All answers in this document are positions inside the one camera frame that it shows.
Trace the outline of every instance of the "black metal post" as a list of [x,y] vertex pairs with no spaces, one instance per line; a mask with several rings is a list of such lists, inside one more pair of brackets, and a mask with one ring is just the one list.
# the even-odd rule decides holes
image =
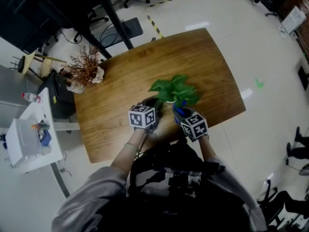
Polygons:
[[81,35],[84,36],[86,40],[89,41],[90,44],[97,47],[100,53],[105,58],[111,58],[110,53],[102,46],[102,44],[92,35],[89,27],[85,26],[83,23],[79,21],[78,18],[71,16],[70,14],[63,14],[60,9],[58,9],[50,0],[44,0],[49,6],[51,6],[54,10],[58,12],[60,16],[66,19],[76,31],[78,31]]
[[118,31],[124,43],[126,44],[127,48],[128,49],[134,48],[131,40],[126,34],[124,26],[122,25],[115,9],[112,6],[111,1],[110,0],[99,0],[99,2],[101,6],[105,9],[107,15],[110,17],[112,23],[114,24],[116,30]]

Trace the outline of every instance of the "gray sleeve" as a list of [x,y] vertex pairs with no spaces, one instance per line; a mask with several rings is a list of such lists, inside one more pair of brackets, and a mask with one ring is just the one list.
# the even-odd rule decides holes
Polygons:
[[229,166],[219,157],[213,157],[209,159],[208,162],[217,162],[226,167],[223,173],[213,175],[211,180],[214,184],[226,191],[232,192],[244,201],[244,209],[250,215],[252,231],[266,231],[267,225],[261,208],[255,198],[241,184]]
[[109,197],[126,194],[126,176],[119,168],[104,167],[68,197],[52,222],[52,232],[81,231],[89,221],[98,221],[96,212]]

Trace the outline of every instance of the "green leaf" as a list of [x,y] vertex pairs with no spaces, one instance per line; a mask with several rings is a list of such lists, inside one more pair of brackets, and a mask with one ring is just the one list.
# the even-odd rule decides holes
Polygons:
[[156,97],[168,102],[174,101],[173,95],[171,94],[171,91],[169,89],[160,90]]
[[172,84],[174,86],[178,86],[179,84],[182,84],[187,79],[188,79],[187,75],[174,75],[172,77]]
[[180,99],[184,99],[192,94],[194,94],[196,92],[196,89],[194,88],[194,86],[190,86],[190,85],[186,85],[186,84],[180,84],[176,87],[174,87],[175,91],[176,91],[176,95],[180,98]]
[[192,105],[195,105],[200,98],[201,98],[200,95],[198,95],[197,93],[194,93],[188,96],[187,98],[185,98],[185,100],[187,101],[188,105],[192,106]]
[[176,106],[176,107],[182,107],[182,105],[183,105],[183,100],[182,100],[182,99],[177,100],[177,101],[175,102],[175,106]]
[[171,86],[171,81],[169,80],[156,80],[154,82],[154,84],[152,84],[150,90],[149,91],[160,91],[162,90],[163,88],[167,88],[167,87],[170,87]]

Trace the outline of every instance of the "dried plant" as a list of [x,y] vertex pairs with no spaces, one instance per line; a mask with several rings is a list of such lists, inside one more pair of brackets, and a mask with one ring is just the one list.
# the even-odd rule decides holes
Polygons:
[[78,56],[70,57],[71,63],[62,66],[60,74],[66,78],[69,87],[71,84],[80,84],[85,87],[94,85],[91,81],[97,75],[100,61],[98,52],[91,49],[90,53],[83,46]]

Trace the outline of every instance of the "wooden tabletop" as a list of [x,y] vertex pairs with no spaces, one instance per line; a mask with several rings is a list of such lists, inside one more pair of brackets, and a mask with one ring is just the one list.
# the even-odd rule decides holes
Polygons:
[[[83,94],[75,94],[83,142],[92,163],[114,158],[133,133],[129,126],[131,106],[153,96],[148,92],[157,79],[186,74],[202,96],[195,105],[208,126],[244,112],[245,106],[234,77],[206,29],[184,32],[149,42],[102,64],[104,81]],[[177,140],[172,104],[165,103],[155,134],[145,148],[156,142]]]

